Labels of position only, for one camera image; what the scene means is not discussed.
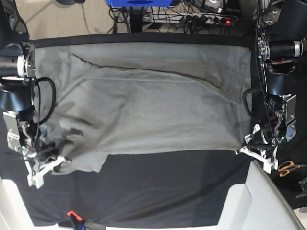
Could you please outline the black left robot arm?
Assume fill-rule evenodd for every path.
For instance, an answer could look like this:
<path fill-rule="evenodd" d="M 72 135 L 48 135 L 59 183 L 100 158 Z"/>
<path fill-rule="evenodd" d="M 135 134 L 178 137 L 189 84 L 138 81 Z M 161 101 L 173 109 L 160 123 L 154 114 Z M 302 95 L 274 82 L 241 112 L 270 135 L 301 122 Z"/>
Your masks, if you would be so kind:
<path fill-rule="evenodd" d="M 279 0 L 277 4 L 275 22 L 265 21 L 273 10 L 272 0 L 264 9 L 257 5 L 254 49 L 259 86 L 242 95 L 244 108 L 255 125 L 239 152 L 253 157 L 265 157 L 267 151 L 276 150 L 296 135 L 296 91 L 302 74 L 299 58 L 307 36 L 307 2 Z M 254 93 L 263 96 L 263 118 L 256 118 L 248 108 L 247 96 Z"/>

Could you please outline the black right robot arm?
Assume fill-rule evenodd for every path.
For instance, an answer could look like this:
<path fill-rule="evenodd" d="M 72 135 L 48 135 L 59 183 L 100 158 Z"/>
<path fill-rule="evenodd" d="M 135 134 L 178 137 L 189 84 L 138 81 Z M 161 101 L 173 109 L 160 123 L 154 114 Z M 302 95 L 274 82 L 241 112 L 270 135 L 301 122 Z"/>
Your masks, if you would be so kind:
<path fill-rule="evenodd" d="M 41 107 L 34 98 L 41 98 L 41 82 L 52 90 L 51 108 L 41 118 Z M 35 47 L 29 39 L 24 20 L 16 2 L 0 2 L 0 107 L 7 127 L 8 147 L 20 154 L 30 169 L 38 172 L 50 167 L 59 171 L 66 158 L 60 156 L 55 143 L 46 144 L 41 138 L 40 125 L 52 115 L 56 104 L 56 86 L 52 79 L 35 75 Z"/>

